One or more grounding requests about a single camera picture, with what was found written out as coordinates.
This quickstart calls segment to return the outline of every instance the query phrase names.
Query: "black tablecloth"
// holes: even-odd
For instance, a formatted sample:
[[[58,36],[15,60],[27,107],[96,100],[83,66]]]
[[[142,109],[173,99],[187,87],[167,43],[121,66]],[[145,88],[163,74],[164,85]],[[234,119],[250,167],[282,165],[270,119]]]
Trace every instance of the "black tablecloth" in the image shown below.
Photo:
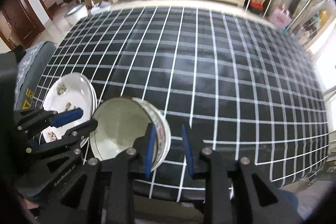
[[[171,128],[171,148],[136,193],[204,198],[186,172],[177,120],[226,159],[247,156],[277,186],[318,170],[327,156],[323,97],[307,54],[289,36],[209,10],[150,7],[80,20],[46,67],[34,100],[81,72],[97,93],[144,97]]]

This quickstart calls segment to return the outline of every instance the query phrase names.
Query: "pink bag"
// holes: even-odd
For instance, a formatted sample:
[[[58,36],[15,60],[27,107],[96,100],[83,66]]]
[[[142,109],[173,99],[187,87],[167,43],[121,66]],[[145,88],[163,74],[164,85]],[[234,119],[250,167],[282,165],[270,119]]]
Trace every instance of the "pink bag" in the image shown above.
[[[289,16],[289,11],[283,6],[282,9],[276,7],[268,17],[268,21],[284,30],[291,23],[292,19]]]

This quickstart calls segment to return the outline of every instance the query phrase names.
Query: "blue gripper pad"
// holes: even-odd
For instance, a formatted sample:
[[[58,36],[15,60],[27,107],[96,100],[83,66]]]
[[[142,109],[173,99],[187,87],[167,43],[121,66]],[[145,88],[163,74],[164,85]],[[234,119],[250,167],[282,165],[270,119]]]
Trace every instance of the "blue gripper pad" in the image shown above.
[[[51,127],[62,127],[65,124],[76,121],[83,116],[83,110],[81,108],[76,108],[71,111],[67,111],[60,114],[57,114],[54,119],[51,121]]]
[[[185,160],[186,160],[186,163],[187,163],[188,173],[189,173],[190,177],[193,177],[193,175],[194,175],[193,152],[191,151],[191,147],[190,147],[189,140],[188,140],[188,134],[185,130],[184,124],[182,125],[181,135],[182,135],[182,143],[183,143],[183,147],[184,147]]]
[[[151,174],[155,139],[156,139],[156,129],[155,129],[155,125],[152,124],[149,142],[147,146],[147,153],[146,153],[146,157],[144,161],[144,166],[145,166],[144,172],[145,172],[145,176],[147,179],[149,178],[149,175]]]

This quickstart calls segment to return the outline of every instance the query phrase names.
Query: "screw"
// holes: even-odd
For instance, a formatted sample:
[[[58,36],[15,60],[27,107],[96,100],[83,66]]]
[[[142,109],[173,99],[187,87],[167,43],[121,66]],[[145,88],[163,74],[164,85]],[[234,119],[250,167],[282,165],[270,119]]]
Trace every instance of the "screw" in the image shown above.
[[[202,153],[204,155],[210,155],[212,153],[212,149],[209,148],[209,147],[205,147],[205,148],[202,149]]]
[[[98,159],[97,158],[91,158],[88,160],[88,163],[90,165],[96,165],[98,163]]]
[[[128,148],[128,149],[126,150],[126,153],[127,153],[128,155],[130,155],[130,156],[135,155],[136,152],[137,152],[136,149],[133,148],[133,147],[130,147],[130,148]]]
[[[243,164],[243,165],[249,165],[250,164],[250,159],[248,157],[242,157],[240,159],[240,162]]]

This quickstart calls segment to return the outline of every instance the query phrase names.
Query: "decorated plate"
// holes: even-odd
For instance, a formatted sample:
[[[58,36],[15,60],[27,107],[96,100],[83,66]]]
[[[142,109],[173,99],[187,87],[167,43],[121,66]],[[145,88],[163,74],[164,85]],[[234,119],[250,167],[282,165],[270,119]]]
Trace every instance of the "decorated plate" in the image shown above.
[[[83,122],[88,121],[97,107],[97,99],[93,86],[88,79],[80,73],[71,73],[58,79],[48,91],[43,107],[45,110],[64,112],[74,108],[81,108],[83,116],[60,128],[48,127],[42,131],[46,142],[59,140],[65,132]],[[81,142],[85,145],[88,138]]]

